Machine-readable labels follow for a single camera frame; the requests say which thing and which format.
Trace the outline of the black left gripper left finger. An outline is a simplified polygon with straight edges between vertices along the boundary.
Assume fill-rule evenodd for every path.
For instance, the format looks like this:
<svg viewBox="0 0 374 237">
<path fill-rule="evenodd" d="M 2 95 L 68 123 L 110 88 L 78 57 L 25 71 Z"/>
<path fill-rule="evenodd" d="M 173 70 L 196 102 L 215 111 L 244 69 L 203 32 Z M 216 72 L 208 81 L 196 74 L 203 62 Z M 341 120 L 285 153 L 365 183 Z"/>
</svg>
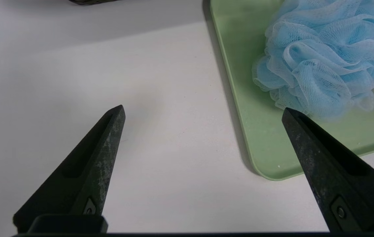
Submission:
<svg viewBox="0 0 374 237">
<path fill-rule="evenodd" d="M 18 233 L 106 233 L 104 203 L 125 124 L 108 110 L 14 214 Z"/>
</svg>

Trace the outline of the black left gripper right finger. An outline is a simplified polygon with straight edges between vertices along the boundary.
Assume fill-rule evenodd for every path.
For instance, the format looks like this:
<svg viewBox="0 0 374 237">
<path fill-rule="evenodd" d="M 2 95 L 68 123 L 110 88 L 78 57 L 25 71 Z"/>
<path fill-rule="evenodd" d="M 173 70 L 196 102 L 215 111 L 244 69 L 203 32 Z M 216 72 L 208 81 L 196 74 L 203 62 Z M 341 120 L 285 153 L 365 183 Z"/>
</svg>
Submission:
<svg viewBox="0 0 374 237">
<path fill-rule="evenodd" d="M 374 233 L 374 168 L 297 110 L 282 123 L 329 231 Z"/>
</svg>

